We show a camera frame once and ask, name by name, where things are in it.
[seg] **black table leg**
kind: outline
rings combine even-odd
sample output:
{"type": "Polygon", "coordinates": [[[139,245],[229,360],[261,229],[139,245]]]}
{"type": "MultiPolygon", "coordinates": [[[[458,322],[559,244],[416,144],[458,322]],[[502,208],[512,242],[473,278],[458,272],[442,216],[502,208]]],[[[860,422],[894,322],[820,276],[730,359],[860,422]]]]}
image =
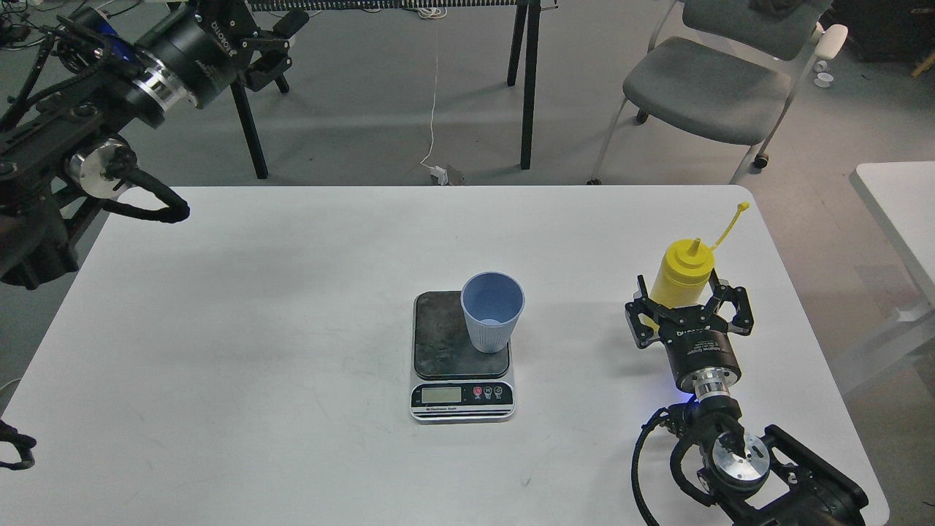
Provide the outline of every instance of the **black table leg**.
{"type": "Polygon", "coordinates": [[[526,72],[523,85],[523,145],[520,168],[529,169],[532,162],[532,116],[536,106],[536,61],[539,55],[539,15],[542,4],[533,0],[529,5],[526,30],[526,72]]]}
{"type": "Polygon", "coordinates": [[[513,44],[510,47],[510,69],[507,71],[507,85],[516,85],[516,70],[520,67],[520,50],[523,47],[523,29],[525,28],[526,5],[516,6],[516,22],[513,23],[513,44]]]}
{"type": "Polygon", "coordinates": [[[250,159],[253,161],[253,169],[256,170],[256,178],[265,179],[269,176],[269,171],[266,169],[266,159],[263,157],[260,136],[256,134],[256,123],[253,121],[253,113],[250,111],[247,90],[244,89],[242,84],[233,82],[231,84],[231,93],[234,95],[237,116],[240,117],[240,125],[243,127],[243,137],[247,140],[247,148],[250,149],[250,159]]]}
{"type": "Polygon", "coordinates": [[[286,81],[285,75],[279,75],[276,78],[276,87],[280,89],[281,94],[289,93],[289,82],[286,81]]]}

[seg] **chair backrest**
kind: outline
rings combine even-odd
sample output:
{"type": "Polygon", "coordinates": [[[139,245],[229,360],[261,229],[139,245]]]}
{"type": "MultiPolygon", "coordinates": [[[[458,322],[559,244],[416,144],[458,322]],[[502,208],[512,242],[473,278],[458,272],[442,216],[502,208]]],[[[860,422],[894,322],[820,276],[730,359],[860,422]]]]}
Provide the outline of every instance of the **chair backrest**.
{"type": "Polygon", "coordinates": [[[778,19],[750,8],[750,0],[684,0],[682,23],[737,40],[783,60],[796,58],[831,0],[804,0],[778,19]]]}

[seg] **blue plastic cup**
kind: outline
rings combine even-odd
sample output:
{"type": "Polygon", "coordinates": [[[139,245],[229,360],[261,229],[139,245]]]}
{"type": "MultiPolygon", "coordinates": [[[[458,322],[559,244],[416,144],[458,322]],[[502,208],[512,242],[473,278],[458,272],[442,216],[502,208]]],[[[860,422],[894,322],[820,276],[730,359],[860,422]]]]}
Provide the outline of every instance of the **blue plastic cup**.
{"type": "Polygon", "coordinates": [[[470,342],[483,353],[501,351],[510,342],[525,305],[520,284],[501,272],[483,272],[467,280],[461,308],[470,342]]]}

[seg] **gray chair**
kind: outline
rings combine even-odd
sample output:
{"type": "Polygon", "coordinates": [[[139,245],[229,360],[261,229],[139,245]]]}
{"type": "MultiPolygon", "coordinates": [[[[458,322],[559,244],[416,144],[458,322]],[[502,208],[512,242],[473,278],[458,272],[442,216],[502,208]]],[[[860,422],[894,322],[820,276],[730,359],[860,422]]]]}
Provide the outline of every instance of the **gray chair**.
{"type": "Polygon", "coordinates": [[[818,59],[834,58],[847,37],[847,28],[834,25],[826,32],[817,24],[831,0],[804,0],[784,16],[753,10],[750,0],[684,0],[682,22],[701,32],[747,44],[779,59],[798,56],[806,43],[821,35],[798,80],[692,40],[671,37],[656,46],[663,24],[676,2],[669,5],[650,38],[649,52],[624,80],[620,105],[601,147],[591,183],[597,178],[611,135],[627,101],[639,109],[637,123],[650,115],[706,139],[749,145],[734,172],[736,180],[753,165],[769,162],[766,148],[796,95],[801,80],[818,59]]]}

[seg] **chair seat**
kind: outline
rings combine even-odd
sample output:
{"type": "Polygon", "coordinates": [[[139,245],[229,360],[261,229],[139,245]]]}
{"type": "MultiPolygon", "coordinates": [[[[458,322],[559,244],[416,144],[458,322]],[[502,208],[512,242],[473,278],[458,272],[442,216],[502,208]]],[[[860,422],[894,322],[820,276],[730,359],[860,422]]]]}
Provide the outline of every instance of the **chair seat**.
{"type": "Polygon", "coordinates": [[[776,124],[791,84],[783,73],[672,37],[633,68],[624,95],[688,133],[753,145],[776,124]]]}

